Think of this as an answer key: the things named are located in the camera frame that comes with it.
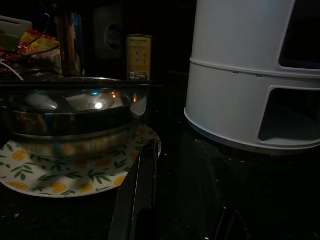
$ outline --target black countertop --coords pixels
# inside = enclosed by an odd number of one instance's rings
[[[185,100],[176,88],[148,99],[144,121],[162,141],[156,239],[320,239],[320,150],[270,156],[222,146],[189,127]],[[0,184],[0,239],[106,240],[116,196],[39,198]]]

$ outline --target yellow label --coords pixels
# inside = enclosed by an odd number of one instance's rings
[[[129,36],[127,38],[127,79],[150,80],[151,38]]]

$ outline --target decorative plate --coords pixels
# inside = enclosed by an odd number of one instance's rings
[[[161,141],[155,131],[140,125],[134,138],[117,150],[92,159],[49,160],[37,157],[9,141],[0,150],[0,182],[22,194],[47,198],[74,198],[119,187],[138,153],[149,140]]]

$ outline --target floral plate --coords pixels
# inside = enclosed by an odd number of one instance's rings
[[[74,198],[119,187],[149,140],[161,141],[155,131],[141,125],[131,141],[92,159],[49,160],[37,157],[9,141],[0,150],[0,182],[22,194],[47,198]]]

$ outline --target white plate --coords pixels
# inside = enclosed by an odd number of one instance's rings
[[[0,150],[0,182],[31,196],[74,198],[119,187],[149,140],[161,141],[155,131],[141,125],[135,137],[104,156],[88,160],[49,160],[37,157],[9,141]]]

